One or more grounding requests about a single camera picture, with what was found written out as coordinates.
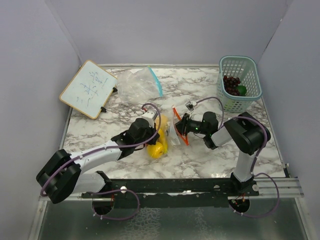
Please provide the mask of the orange zip clear bag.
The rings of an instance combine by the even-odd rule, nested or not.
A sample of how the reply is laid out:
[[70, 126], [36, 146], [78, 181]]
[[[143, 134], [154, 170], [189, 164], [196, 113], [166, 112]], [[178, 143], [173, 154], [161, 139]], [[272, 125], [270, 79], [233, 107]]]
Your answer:
[[166, 131], [164, 131], [166, 141], [167, 141], [167, 153], [171, 147], [178, 148], [178, 147], [182, 147], [183, 145], [188, 146], [189, 145], [188, 137], [180, 135], [177, 132], [175, 127], [175, 123], [177, 123], [181, 119], [180, 115], [178, 114], [177, 108], [173, 105], [172, 111], [169, 111], [167, 113], [162, 113], [161, 115], [166, 115], [169, 120], [169, 122], [167, 123], [167, 129]]

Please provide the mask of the fake tan pear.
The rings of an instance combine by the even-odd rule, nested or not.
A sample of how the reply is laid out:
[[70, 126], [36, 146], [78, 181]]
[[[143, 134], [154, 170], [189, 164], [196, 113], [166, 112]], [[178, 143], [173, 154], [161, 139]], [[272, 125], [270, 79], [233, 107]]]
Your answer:
[[168, 128], [168, 117], [165, 114], [158, 115], [155, 119], [156, 128], [160, 125], [162, 131], [166, 131]]

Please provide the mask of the blue zip clear bag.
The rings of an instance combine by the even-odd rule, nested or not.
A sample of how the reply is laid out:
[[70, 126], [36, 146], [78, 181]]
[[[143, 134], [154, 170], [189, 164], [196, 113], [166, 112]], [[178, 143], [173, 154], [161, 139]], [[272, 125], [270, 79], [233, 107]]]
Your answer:
[[117, 92], [120, 100], [128, 104], [144, 104], [163, 97], [162, 85], [149, 66], [135, 72], [126, 70], [120, 73]]

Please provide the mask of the purple fake grapes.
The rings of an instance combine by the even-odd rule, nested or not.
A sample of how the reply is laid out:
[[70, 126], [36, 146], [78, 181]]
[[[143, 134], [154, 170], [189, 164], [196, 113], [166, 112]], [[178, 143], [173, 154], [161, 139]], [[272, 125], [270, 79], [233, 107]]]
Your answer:
[[225, 91], [230, 95], [239, 96], [236, 87], [241, 83], [240, 78], [233, 76], [228, 77], [227, 75], [224, 75], [222, 79]]

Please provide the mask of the dark green fake vegetable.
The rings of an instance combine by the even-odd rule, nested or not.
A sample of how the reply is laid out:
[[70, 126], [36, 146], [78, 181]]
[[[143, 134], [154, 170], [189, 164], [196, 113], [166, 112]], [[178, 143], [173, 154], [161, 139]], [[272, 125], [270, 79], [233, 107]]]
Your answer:
[[244, 97], [247, 94], [247, 88], [244, 85], [238, 85], [236, 87], [236, 90], [237, 90], [239, 96]]

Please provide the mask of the fake yellow banana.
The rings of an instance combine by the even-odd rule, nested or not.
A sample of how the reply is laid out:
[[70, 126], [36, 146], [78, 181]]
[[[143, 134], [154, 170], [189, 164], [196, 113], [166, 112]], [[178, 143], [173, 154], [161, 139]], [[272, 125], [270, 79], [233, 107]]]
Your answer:
[[159, 129], [158, 134], [159, 134], [158, 142], [161, 143], [165, 149], [167, 149], [168, 143], [166, 140], [165, 133], [161, 128]]

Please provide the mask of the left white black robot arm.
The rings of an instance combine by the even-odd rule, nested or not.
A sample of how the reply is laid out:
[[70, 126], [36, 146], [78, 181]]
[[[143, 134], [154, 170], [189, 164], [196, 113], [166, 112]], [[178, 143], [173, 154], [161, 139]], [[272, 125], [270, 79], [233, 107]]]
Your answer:
[[57, 150], [36, 176], [41, 186], [40, 196], [48, 197], [54, 204], [64, 201], [74, 192], [81, 175], [104, 163], [128, 157], [136, 147], [155, 144], [159, 130], [159, 123], [138, 117], [129, 129], [98, 147], [79, 153]]

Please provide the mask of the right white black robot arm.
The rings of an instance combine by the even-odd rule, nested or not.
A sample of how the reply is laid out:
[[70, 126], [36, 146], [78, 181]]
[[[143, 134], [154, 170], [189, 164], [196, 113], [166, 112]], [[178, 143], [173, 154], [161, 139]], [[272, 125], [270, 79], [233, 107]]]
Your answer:
[[234, 141], [239, 149], [237, 164], [230, 179], [230, 191], [240, 196], [247, 191], [248, 185], [253, 182], [254, 166], [258, 155], [271, 139], [269, 130], [248, 112], [224, 122], [218, 128], [219, 122], [214, 112], [207, 111], [202, 120], [190, 118], [188, 113], [174, 124], [175, 130], [181, 136], [189, 133], [204, 135], [203, 141], [207, 148], [214, 150], [229, 141]]

